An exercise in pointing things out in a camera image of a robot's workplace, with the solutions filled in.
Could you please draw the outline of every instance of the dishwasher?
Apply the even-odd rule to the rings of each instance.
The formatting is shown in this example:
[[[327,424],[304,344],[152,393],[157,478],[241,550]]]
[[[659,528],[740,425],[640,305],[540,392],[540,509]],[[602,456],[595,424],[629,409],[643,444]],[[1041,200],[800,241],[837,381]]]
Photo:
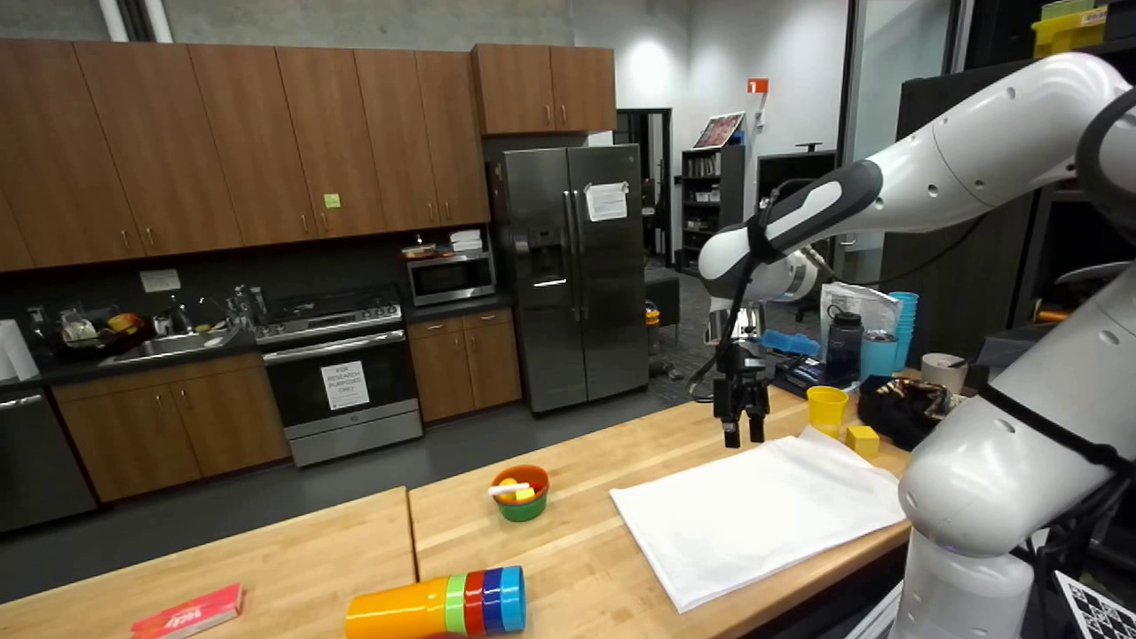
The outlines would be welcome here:
[[[0,534],[95,509],[48,399],[37,387],[0,392]]]

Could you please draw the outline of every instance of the gray floor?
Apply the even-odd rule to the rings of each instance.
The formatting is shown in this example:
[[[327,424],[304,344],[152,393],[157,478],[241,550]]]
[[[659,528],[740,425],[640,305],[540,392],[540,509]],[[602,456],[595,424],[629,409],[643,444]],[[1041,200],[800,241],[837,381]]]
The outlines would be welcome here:
[[[695,278],[680,278],[680,322],[652,335],[658,372],[640,393],[568,409],[545,418],[532,418],[520,403],[490,409],[435,424],[421,441],[402,448],[383,448],[317,469],[266,465],[7,535],[0,540],[0,601],[249,534],[254,524],[331,509],[385,485],[421,485],[485,461],[678,403],[686,401],[687,372],[708,356],[703,337],[706,292]]]

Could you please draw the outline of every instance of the small bowl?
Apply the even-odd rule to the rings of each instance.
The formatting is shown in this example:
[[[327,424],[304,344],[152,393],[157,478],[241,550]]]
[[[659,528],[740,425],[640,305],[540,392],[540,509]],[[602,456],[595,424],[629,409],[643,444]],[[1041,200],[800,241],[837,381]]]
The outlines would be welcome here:
[[[494,495],[494,505],[497,511],[508,518],[508,523],[532,523],[542,516],[545,509],[545,471],[540,465],[508,465],[504,471],[494,474],[494,485],[500,484],[527,484],[532,485],[532,496],[527,499],[510,499],[504,495]]]

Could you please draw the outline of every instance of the wooden table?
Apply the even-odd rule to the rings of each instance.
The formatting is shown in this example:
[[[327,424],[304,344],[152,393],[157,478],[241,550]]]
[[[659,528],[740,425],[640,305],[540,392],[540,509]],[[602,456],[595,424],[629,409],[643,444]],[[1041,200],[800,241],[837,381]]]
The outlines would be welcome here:
[[[800,432],[807,403],[779,392],[770,393],[770,438]],[[678,614],[605,489],[723,456],[730,451],[720,448],[708,403],[680,403],[513,459],[550,471],[550,505],[526,524],[504,523],[485,499],[490,478],[510,461],[428,484],[411,489],[419,574],[520,566],[527,579],[526,635],[532,639],[740,635],[906,544],[910,524],[899,523]],[[879,465],[901,471],[906,451],[885,444]]]
[[[210,639],[343,635],[352,596],[416,581],[407,495],[385,489],[3,602],[0,635],[123,639],[130,620],[228,581],[243,586],[243,614],[216,626]]]

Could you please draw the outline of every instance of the cabinet door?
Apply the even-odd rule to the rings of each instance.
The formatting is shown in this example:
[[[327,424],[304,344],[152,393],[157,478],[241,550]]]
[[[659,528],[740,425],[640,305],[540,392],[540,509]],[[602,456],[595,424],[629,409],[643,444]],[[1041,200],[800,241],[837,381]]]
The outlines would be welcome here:
[[[508,310],[463,315],[463,356],[476,409],[520,399],[519,347]]]
[[[456,319],[411,322],[411,358],[421,424],[476,409]]]
[[[0,190],[36,266],[135,254],[135,219],[66,41],[0,41]]]
[[[58,393],[79,459],[104,499],[198,478],[164,387]]]
[[[471,60],[463,52],[419,52],[419,83],[439,224],[490,224]]]
[[[277,60],[319,231],[327,238],[385,231],[353,52],[277,51]]]
[[[0,269],[29,269],[30,266],[30,251],[23,245],[23,233],[16,226],[16,219],[9,218],[9,206],[0,190]]]
[[[476,46],[481,131],[555,131],[555,85],[545,46]]]
[[[182,381],[178,401],[201,474],[287,459],[281,415],[258,362]]]
[[[311,206],[273,51],[195,46],[190,70],[216,131],[243,245],[311,238]]]
[[[615,57],[609,51],[555,51],[555,104],[559,131],[615,128]]]
[[[152,254],[241,241],[198,83],[182,46],[79,46],[108,156]]]
[[[353,51],[369,149],[391,226],[445,226],[426,135],[435,119],[419,92],[416,52]]]

